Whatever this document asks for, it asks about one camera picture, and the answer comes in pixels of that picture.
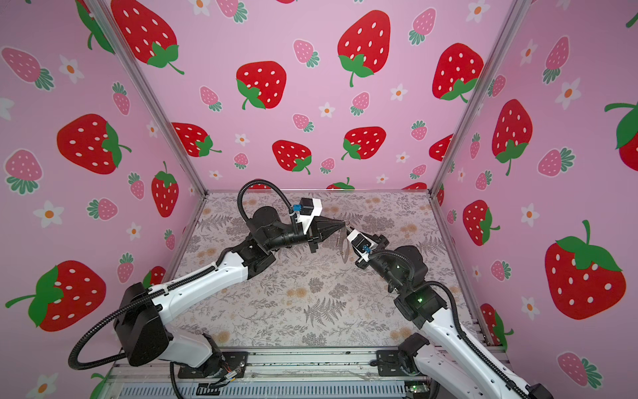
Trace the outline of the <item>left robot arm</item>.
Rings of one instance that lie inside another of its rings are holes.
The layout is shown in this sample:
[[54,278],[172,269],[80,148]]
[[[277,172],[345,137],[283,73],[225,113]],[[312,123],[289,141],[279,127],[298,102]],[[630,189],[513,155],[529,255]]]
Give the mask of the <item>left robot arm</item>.
[[264,206],[249,218],[244,241],[225,249],[210,266],[164,284],[131,285],[121,301],[125,312],[114,322],[128,363],[139,367],[166,360],[202,367],[217,347],[209,336],[171,328],[175,318],[222,289],[258,276],[275,262],[279,249],[305,244],[316,252],[345,225],[321,214],[295,214],[292,223],[285,224],[273,207]]

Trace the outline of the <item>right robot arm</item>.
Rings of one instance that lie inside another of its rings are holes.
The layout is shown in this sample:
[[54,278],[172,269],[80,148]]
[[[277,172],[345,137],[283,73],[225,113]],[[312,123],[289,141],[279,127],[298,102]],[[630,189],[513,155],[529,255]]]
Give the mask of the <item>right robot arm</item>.
[[460,323],[455,296],[428,281],[423,256],[413,245],[389,249],[383,235],[356,229],[347,239],[360,269],[371,268],[396,293],[395,307],[418,327],[400,346],[411,372],[430,377],[458,398],[550,398],[542,384],[531,385],[509,370]]

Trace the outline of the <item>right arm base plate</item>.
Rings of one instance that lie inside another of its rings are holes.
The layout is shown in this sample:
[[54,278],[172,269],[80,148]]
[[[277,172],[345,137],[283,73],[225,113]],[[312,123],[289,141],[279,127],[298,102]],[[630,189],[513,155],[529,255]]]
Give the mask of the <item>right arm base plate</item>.
[[433,352],[426,352],[423,356],[418,353],[410,354],[399,349],[379,350],[370,365],[377,369],[381,377],[428,377],[419,369],[419,364],[442,366],[444,358]]

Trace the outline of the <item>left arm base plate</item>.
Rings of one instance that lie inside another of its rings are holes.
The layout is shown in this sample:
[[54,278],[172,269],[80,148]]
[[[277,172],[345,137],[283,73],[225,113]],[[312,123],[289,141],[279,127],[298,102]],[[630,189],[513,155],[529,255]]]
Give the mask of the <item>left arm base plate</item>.
[[235,372],[234,378],[243,378],[248,365],[249,352],[222,351],[214,353],[200,367],[180,366],[177,374],[179,379],[212,378],[221,379],[231,372]]

